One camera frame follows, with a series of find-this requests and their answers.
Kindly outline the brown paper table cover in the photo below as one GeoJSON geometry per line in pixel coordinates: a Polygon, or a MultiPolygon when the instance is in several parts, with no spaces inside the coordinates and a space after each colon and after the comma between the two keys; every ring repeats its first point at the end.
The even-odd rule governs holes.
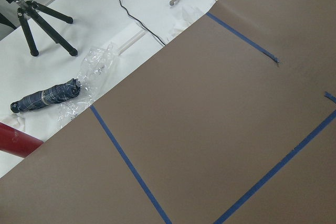
{"type": "Polygon", "coordinates": [[[1,223],[335,223],[335,0],[219,0],[1,179],[1,223]]]}

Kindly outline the clear plastic wrapper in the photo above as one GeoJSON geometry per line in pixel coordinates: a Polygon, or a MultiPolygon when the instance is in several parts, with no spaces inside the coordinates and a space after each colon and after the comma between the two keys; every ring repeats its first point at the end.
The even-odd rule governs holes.
{"type": "Polygon", "coordinates": [[[118,52],[115,51],[113,43],[105,48],[93,47],[89,50],[77,73],[80,82],[79,95],[60,105],[58,118],[60,127],[64,127],[79,116],[102,95],[117,56],[118,52]]]}

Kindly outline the folded dark blue umbrella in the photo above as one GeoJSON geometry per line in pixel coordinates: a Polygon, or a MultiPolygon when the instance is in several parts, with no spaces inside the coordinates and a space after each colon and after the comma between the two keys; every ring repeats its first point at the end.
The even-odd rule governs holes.
{"type": "Polygon", "coordinates": [[[66,83],[29,94],[13,102],[10,105],[10,109],[14,113],[21,113],[42,109],[52,104],[60,104],[76,98],[80,93],[80,89],[80,81],[78,79],[71,79],[66,83]]]}

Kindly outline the red cylinder tube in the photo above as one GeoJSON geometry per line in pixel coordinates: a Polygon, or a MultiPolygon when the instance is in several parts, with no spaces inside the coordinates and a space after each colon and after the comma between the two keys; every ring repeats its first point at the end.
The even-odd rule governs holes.
{"type": "Polygon", "coordinates": [[[20,130],[1,123],[1,151],[22,158],[27,157],[44,142],[20,130]]]}

